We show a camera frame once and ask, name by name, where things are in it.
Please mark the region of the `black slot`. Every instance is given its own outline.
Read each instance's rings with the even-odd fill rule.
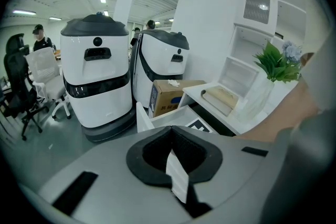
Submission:
[[[172,57],[171,62],[183,62],[183,56],[174,54]]]
[[[251,154],[254,154],[254,155],[258,155],[258,156],[262,156],[262,157],[266,157],[266,155],[268,153],[268,151],[266,151],[266,150],[260,150],[258,148],[249,147],[249,146],[244,147],[241,151],[251,153]]]
[[[84,53],[85,61],[109,59],[110,57],[111,51],[109,48],[91,48],[86,49]]]
[[[58,197],[53,206],[70,216],[97,177],[98,175],[92,172],[81,173]]]

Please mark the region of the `white cabinet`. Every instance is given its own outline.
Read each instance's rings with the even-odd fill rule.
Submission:
[[[235,24],[274,36],[278,0],[238,0]]]

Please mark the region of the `white robot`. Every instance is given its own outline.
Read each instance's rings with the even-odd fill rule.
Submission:
[[[141,31],[130,64],[135,100],[148,108],[154,80],[182,79],[188,54],[189,44],[181,33]]]
[[[125,25],[101,13],[73,19],[61,31],[64,84],[91,141],[110,138],[135,122]]]

